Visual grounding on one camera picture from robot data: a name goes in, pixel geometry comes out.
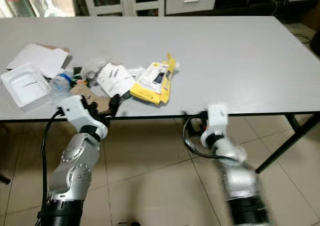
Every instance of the floor tile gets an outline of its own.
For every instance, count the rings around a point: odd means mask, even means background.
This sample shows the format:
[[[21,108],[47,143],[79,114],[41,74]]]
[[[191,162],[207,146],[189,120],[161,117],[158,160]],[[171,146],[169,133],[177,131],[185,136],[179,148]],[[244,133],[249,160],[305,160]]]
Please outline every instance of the floor tile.
[[[1,133],[12,133],[12,134],[19,134],[23,133],[24,130],[24,123],[0,123],[0,134]]]
[[[229,117],[227,135],[236,143],[244,143],[258,138],[244,117]]]
[[[182,132],[182,129],[184,128],[184,120],[180,118],[174,119],[176,126],[178,127],[179,131]]]
[[[248,153],[249,163],[255,168],[270,155],[260,140],[242,146]],[[276,225],[308,226],[318,221],[317,215],[277,162],[259,176]]]
[[[291,129],[285,116],[249,116],[245,118],[259,137]]]
[[[35,207],[17,213],[9,213],[6,216],[5,225],[34,225],[40,208]],[[81,225],[111,226],[107,186],[88,192],[83,205]]]
[[[109,183],[190,158],[172,119],[112,122],[105,157]]]
[[[219,225],[192,162],[181,162],[109,186],[112,222]]]
[[[41,204],[42,199],[42,158],[41,141],[42,128],[39,125],[30,125],[27,133],[22,135],[23,144],[20,147],[16,171],[12,182],[12,191],[8,204],[8,212],[24,210]],[[56,169],[61,160],[63,150],[76,133],[74,128],[65,123],[53,123],[46,144],[48,183],[51,173]],[[101,147],[101,154],[93,170],[90,189],[107,184],[106,165],[104,150]]]
[[[88,192],[83,205],[81,225],[112,226],[107,186]]]
[[[259,166],[270,155],[259,139],[244,143],[242,146],[247,151],[249,163],[254,167]],[[215,165],[202,158],[194,159],[194,163],[220,223],[229,225],[226,217],[228,208],[224,206],[223,192],[217,190],[221,188],[221,182]],[[268,167],[259,177],[263,186],[263,197],[266,198],[266,204],[270,205],[276,225],[310,226],[318,221],[317,215],[277,162]]]
[[[225,202],[222,178],[219,174],[216,163],[210,159],[202,157],[193,159],[193,162],[199,173],[200,179],[205,186],[220,225],[232,225],[229,208]]]
[[[5,226],[34,225],[41,207],[34,207],[17,213],[9,213],[5,217]]]
[[[293,131],[283,132],[262,140],[274,151],[292,134]],[[320,124],[285,152],[278,162],[320,216]]]
[[[295,119],[298,121],[300,125],[303,125],[307,120],[312,116],[312,114],[299,114],[295,115]]]
[[[292,23],[284,25],[291,33],[304,34],[310,39],[314,37],[315,31],[302,23]]]
[[[28,133],[28,132],[32,132],[32,131],[43,131],[45,126],[46,126],[46,122],[26,122],[24,124],[24,133]]]
[[[13,179],[15,165],[17,161],[19,147],[21,145],[22,134],[16,131],[5,132],[0,135],[0,173]],[[6,185],[0,182],[0,216],[5,215],[11,183]]]

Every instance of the white paper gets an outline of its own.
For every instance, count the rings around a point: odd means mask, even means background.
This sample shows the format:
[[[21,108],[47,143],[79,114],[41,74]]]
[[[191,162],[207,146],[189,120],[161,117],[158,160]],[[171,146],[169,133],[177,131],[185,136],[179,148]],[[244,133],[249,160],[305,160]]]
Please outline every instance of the white paper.
[[[137,80],[145,71],[146,70],[143,67],[128,69],[128,72],[135,80]]]
[[[28,44],[7,66],[7,69],[14,69],[31,63],[40,71],[40,73],[48,78],[55,77],[61,73],[63,65],[68,53],[60,48],[49,49],[37,44]]]
[[[137,83],[151,91],[161,94],[162,81],[168,64],[152,62],[148,69],[139,77]]]
[[[101,70],[96,81],[110,97],[115,94],[122,96],[135,84],[133,77],[122,65],[112,63]]]

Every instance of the trash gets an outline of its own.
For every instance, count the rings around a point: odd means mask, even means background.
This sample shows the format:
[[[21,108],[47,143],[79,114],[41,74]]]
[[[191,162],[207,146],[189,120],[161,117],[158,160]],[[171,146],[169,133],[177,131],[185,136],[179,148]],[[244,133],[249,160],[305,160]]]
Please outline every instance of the trash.
[[[115,94],[122,96],[135,84],[135,80],[124,66],[112,63],[102,68],[96,81],[110,97]]]
[[[109,101],[110,98],[100,96],[98,97],[96,94],[94,94],[86,85],[84,84],[78,84],[75,85],[70,92],[73,95],[82,95],[84,96],[87,103],[90,105],[92,102],[96,102],[97,104],[97,110],[99,113],[104,113],[109,109]]]
[[[15,103],[24,111],[48,101],[48,83],[31,63],[2,74],[1,79]]]
[[[158,105],[160,101],[166,103],[170,97],[170,87],[176,61],[168,53],[167,63],[153,62],[139,77],[130,94]]]
[[[143,67],[138,67],[138,68],[132,68],[132,69],[128,69],[128,72],[130,73],[130,75],[135,79],[139,79],[139,77],[145,72],[145,68]]]
[[[67,69],[51,80],[47,90],[50,91],[49,95],[53,104],[56,105],[62,99],[71,96],[72,77],[73,71]]]
[[[63,65],[69,50],[66,48],[57,48],[52,46],[44,46],[38,44],[26,45],[7,69],[15,69],[27,63],[33,64],[40,73],[47,77],[53,78],[62,72]]]
[[[81,70],[80,74],[83,79],[86,79],[90,82],[92,86],[96,86],[98,83],[96,79],[98,77],[99,72],[103,67],[108,63],[107,57],[98,57],[95,59],[91,59]]]

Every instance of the white table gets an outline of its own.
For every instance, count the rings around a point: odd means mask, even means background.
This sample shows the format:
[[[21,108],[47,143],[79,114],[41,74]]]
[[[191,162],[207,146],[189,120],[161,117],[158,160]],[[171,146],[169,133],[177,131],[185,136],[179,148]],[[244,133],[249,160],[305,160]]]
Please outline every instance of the white table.
[[[121,118],[195,114],[209,103],[226,104],[232,115],[320,111],[320,61],[273,17],[1,19],[0,73],[31,42],[69,48],[69,66],[110,55],[135,68],[171,52],[180,68],[169,103],[131,98],[120,106]],[[0,121],[46,120],[54,113],[49,104],[23,112],[2,84],[0,101]],[[267,164],[310,130],[319,114],[303,127],[289,121],[295,138]]]

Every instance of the yellow packaging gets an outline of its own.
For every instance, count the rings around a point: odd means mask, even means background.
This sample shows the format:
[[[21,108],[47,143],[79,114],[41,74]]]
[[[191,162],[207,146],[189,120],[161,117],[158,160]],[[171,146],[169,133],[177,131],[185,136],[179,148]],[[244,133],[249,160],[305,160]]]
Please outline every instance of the yellow packaging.
[[[156,105],[168,102],[176,61],[170,53],[167,54],[167,58],[168,62],[151,63],[130,89],[130,94]]]

